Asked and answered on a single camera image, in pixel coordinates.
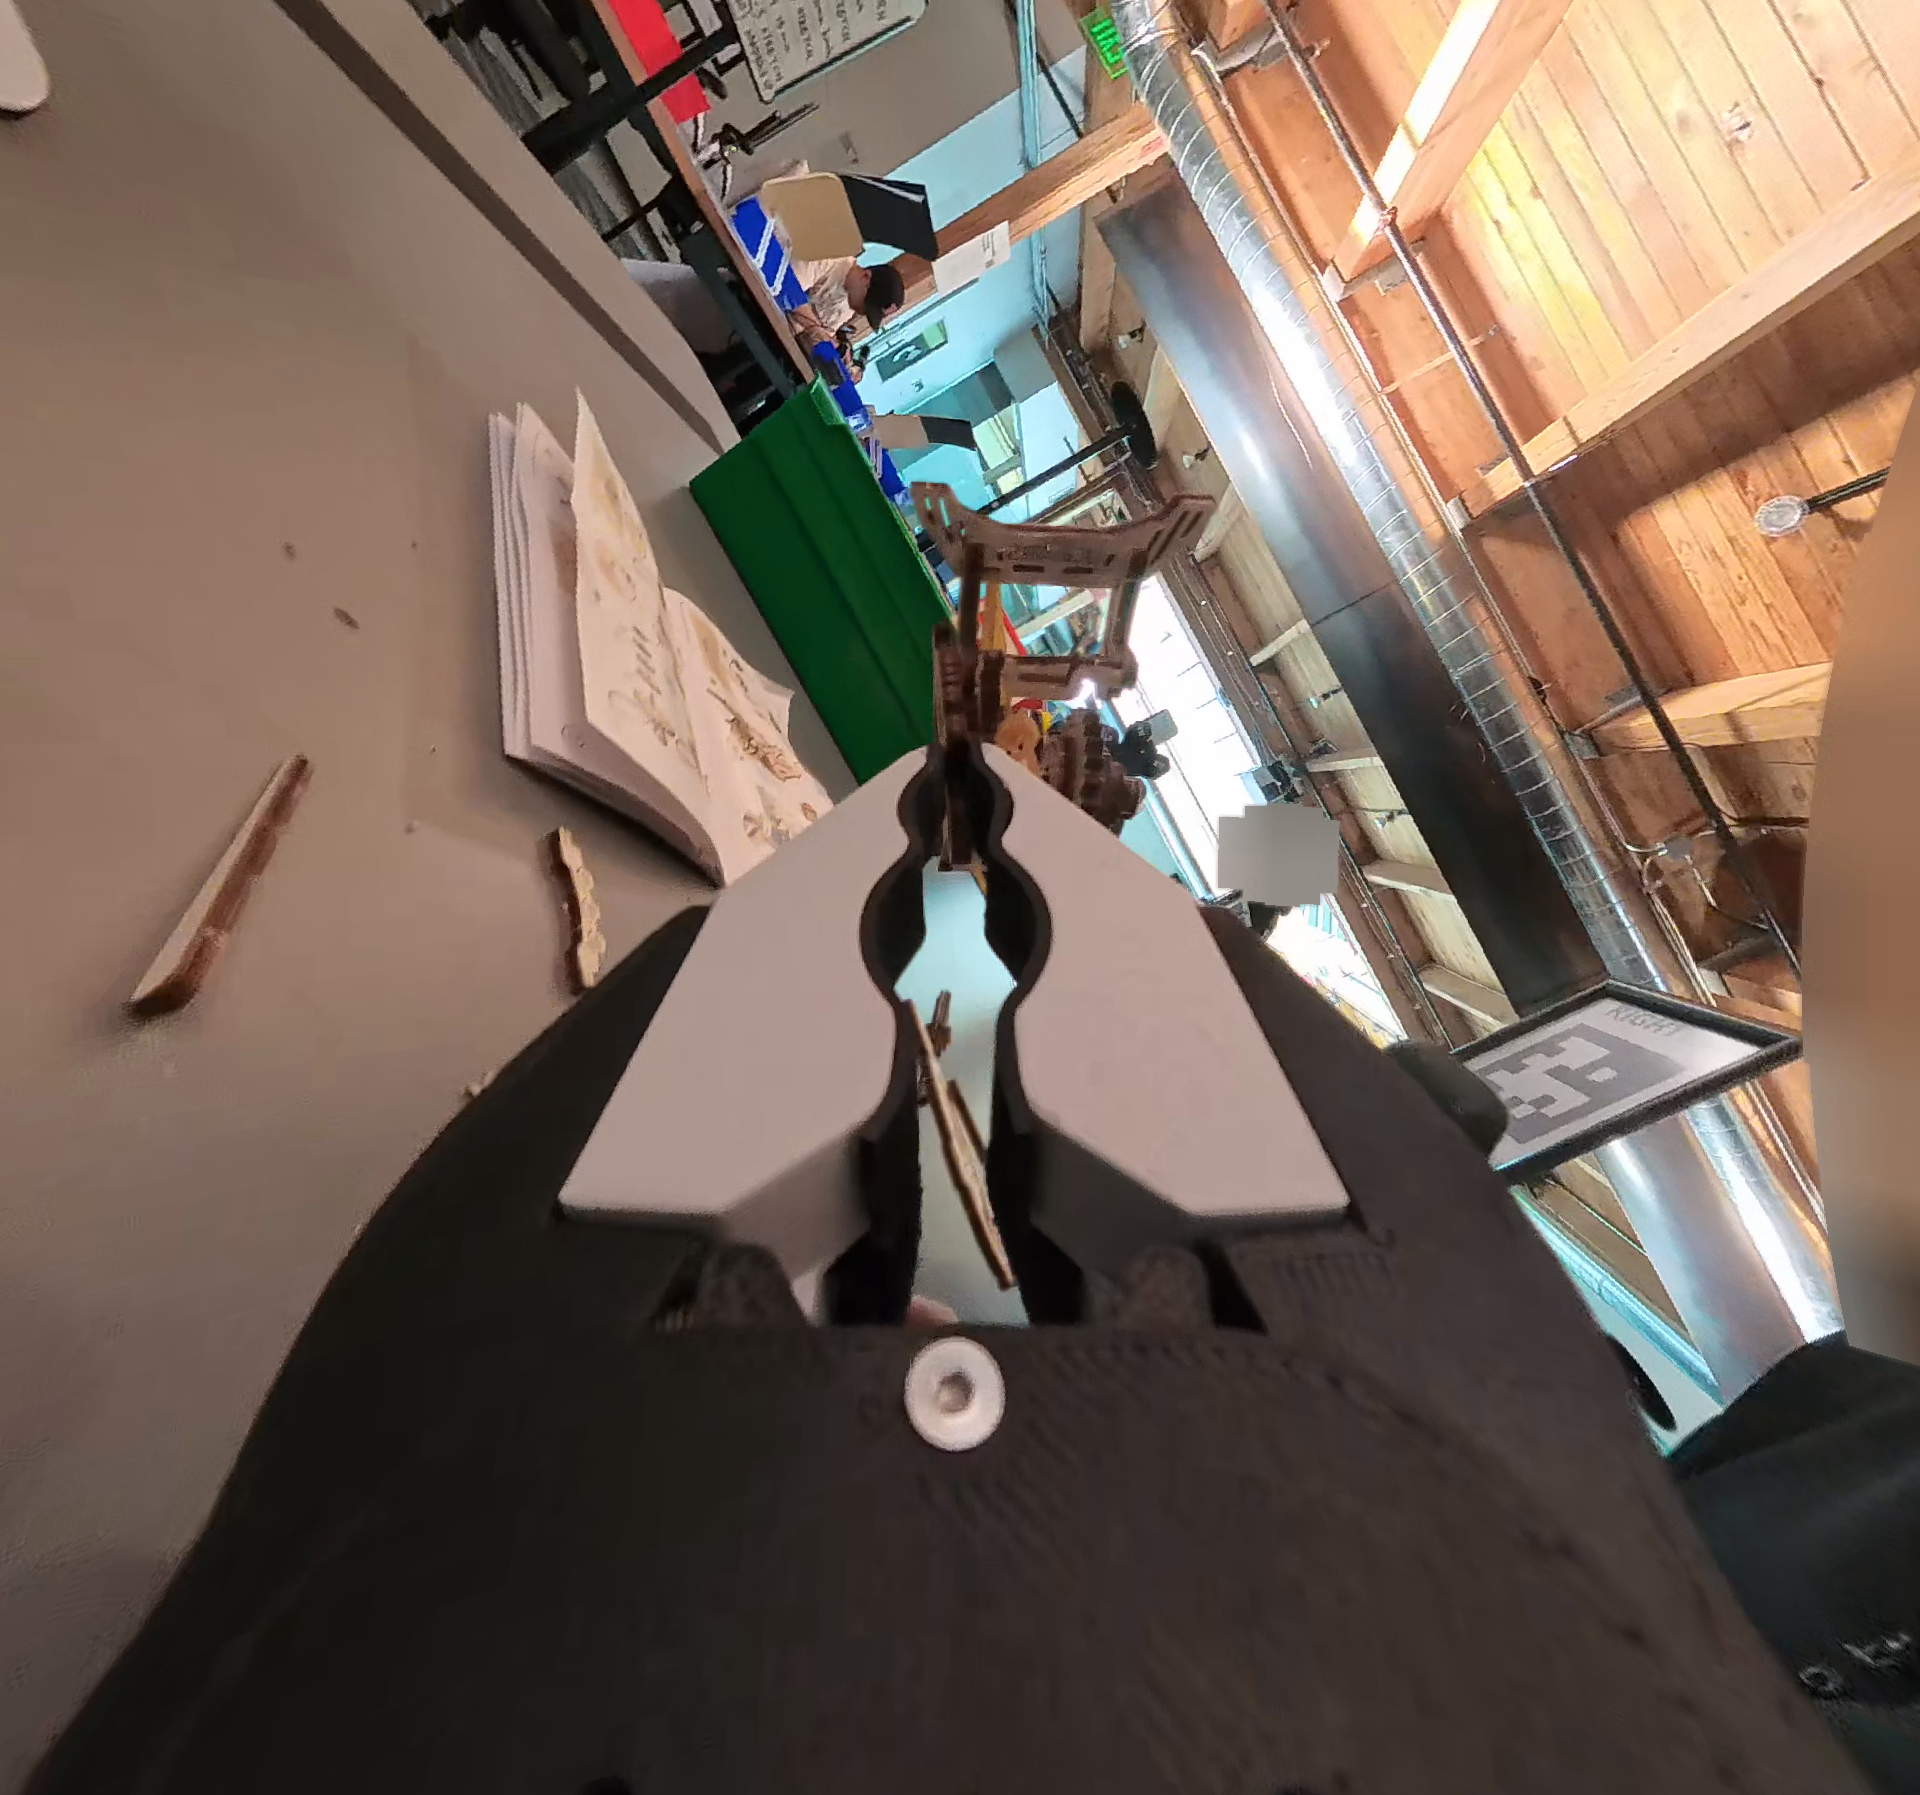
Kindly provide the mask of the black floor lamp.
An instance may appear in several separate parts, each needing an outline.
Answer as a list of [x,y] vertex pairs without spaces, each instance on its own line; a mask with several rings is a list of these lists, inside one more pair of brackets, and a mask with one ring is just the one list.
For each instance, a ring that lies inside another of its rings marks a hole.
[[1112,387],[1108,404],[1112,404],[1112,429],[1106,438],[1072,450],[1064,460],[1041,468],[1035,479],[994,493],[993,503],[985,503],[981,513],[1001,513],[1010,503],[1034,496],[1041,487],[1048,487],[1056,479],[1070,479],[1070,475],[1081,475],[1092,460],[1099,460],[1106,468],[1112,468],[1121,460],[1154,468],[1158,457],[1161,457],[1161,445],[1158,445],[1158,429],[1154,429],[1154,417],[1146,412],[1142,392],[1132,387]]

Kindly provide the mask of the long wooden desk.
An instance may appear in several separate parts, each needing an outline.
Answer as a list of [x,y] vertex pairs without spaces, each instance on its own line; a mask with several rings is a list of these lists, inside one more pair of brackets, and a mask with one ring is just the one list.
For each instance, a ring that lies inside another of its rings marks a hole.
[[712,41],[694,41],[663,73],[648,78],[628,26],[619,25],[616,3],[582,0],[582,6],[595,16],[590,26],[602,34],[595,50],[612,50],[616,58],[602,89],[595,89],[590,99],[564,108],[564,117],[599,121],[595,137],[608,137],[616,117],[638,121],[638,133],[659,144],[659,155],[665,164],[665,206],[673,207],[673,216],[694,211],[685,236],[680,236],[682,259],[698,273],[706,295],[715,295],[731,334],[767,378],[767,388],[780,401],[794,396],[815,383],[815,366],[800,345],[787,311],[774,305],[757,266],[744,254],[744,241],[731,230],[721,206],[715,199],[704,168],[694,164],[682,128],[663,108],[665,89],[685,80],[706,58]]

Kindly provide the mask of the toothed wooden strip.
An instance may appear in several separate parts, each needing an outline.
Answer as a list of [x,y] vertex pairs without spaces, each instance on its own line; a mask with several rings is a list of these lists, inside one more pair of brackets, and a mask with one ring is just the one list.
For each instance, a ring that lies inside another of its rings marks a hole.
[[555,884],[564,892],[564,917],[565,917],[565,942],[564,942],[565,983],[572,991],[582,995],[602,980],[608,953],[612,953],[599,884],[572,825],[546,831],[546,859],[555,868]]

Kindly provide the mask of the cream rounded board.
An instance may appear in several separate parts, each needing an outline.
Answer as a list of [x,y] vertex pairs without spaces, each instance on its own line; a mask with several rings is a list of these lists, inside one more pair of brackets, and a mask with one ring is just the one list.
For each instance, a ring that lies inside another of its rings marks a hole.
[[847,180],[835,172],[767,176],[755,199],[794,259],[857,259],[864,254]]

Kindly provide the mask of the open instruction booklet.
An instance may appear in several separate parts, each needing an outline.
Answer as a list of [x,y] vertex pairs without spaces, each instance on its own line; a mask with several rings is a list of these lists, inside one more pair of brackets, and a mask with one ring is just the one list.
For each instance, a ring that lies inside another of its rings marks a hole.
[[502,756],[595,798],[715,886],[832,815],[790,691],[669,589],[608,438],[487,417]]

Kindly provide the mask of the wooden mechanical model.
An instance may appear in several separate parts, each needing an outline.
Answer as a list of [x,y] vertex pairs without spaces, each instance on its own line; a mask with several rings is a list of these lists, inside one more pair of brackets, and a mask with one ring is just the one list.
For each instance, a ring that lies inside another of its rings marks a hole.
[[[955,568],[955,616],[932,630],[932,743],[938,756],[1001,752],[1108,837],[1142,812],[1146,780],[1108,739],[1095,704],[1142,680],[1132,618],[1154,574],[1193,554],[1211,496],[1181,493],[1115,525],[994,521],[946,487],[913,487],[938,559]],[[986,627],[1009,585],[1088,594],[1095,630],[1070,653],[1015,652]]]

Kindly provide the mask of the framed marker board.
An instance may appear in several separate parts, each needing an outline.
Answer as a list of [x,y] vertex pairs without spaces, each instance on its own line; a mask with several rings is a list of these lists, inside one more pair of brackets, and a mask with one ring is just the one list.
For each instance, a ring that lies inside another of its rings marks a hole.
[[1452,1049],[1505,1108],[1490,1153],[1505,1184],[1530,1184],[1801,1057],[1796,1027],[1627,983],[1595,983]]

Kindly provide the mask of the blue plastic bin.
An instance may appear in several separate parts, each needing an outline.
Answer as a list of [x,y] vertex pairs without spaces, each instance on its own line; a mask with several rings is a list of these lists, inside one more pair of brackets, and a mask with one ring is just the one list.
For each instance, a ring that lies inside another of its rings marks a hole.
[[736,199],[731,234],[736,234],[744,256],[749,259],[755,281],[780,305],[780,311],[802,308],[809,290],[794,277],[787,241],[781,241],[780,224],[762,211],[757,197]]

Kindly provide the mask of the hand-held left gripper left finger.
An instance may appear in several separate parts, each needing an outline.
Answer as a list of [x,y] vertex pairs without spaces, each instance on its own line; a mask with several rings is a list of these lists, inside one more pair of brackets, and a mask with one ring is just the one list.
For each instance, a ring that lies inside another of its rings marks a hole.
[[767,1249],[847,1321],[909,1309],[944,756],[913,752],[715,894],[564,1193],[572,1222]]

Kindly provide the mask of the small wooden key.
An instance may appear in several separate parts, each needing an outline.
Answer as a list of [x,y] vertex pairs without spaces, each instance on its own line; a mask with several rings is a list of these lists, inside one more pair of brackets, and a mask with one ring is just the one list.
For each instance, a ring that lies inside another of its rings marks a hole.
[[946,1179],[955,1188],[961,1214],[972,1230],[977,1252],[1001,1294],[1015,1288],[1015,1274],[994,1230],[993,1193],[986,1193],[986,1144],[972,1120],[962,1087],[946,1075],[944,1053],[950,1044],[950,991],[938,991],[932,1006],[909,998],[909,1020],[917,1027],[917,1096],[932,1118]]

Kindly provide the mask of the wooden support pillar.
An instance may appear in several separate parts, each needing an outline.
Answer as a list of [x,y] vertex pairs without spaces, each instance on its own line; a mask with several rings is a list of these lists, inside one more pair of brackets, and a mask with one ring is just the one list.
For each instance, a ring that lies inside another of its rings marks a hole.
[[934,224],[934,249],[896,256],[909,290],[932,281],[932,259],[955,254],[1004,224],[1009,241],[1022,241],[1056,216],[1081,207],[1106,187],[1154,168],[1170,140],[1146,105],[1121,108],[1088,128],[1046,164],[1021,172],[946,224]]

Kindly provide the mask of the brown wooden stick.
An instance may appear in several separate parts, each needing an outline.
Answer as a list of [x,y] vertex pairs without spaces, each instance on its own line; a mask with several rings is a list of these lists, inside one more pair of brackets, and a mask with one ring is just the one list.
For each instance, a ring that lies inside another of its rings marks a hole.
[[310,756],[288,756],[267,776],[266,790],[251,798],[245,824],[232,831],[228,849],[205,876],[194,905],[182,910],[176,926],[162,942],[155,961],[145,968],[138,986],[125,998],[125,1014],[155,1020],[176,1014],[199,998],[211,980],[228,941],[266,878],[283,825],[293,824],[305,786],[315,776]]

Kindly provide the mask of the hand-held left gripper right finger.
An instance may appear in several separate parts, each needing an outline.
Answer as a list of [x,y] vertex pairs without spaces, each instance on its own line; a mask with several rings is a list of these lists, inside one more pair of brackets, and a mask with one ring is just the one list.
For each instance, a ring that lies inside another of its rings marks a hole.
[[1352,1202],[1203,907],[994,746],[961,756],[994,1012],[986,1206],[1022,1318],[1150,1249],[1324,1233]]

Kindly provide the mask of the green plastic bin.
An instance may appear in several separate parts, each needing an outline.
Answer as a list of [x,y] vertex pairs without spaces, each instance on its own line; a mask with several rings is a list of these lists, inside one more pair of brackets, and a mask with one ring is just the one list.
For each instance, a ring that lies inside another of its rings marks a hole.
[[934,743],[932,635],[950,607],[825,383],[691,479],[857,782]]

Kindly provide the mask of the black tilted board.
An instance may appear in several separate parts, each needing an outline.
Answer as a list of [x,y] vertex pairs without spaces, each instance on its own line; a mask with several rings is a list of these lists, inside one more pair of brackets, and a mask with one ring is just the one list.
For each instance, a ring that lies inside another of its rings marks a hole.
[[938,234],[932,224],[926,187],[896,176],[835,176],[847,194],[853,221],[864,246],[891,249],[901,256],[938,256]]

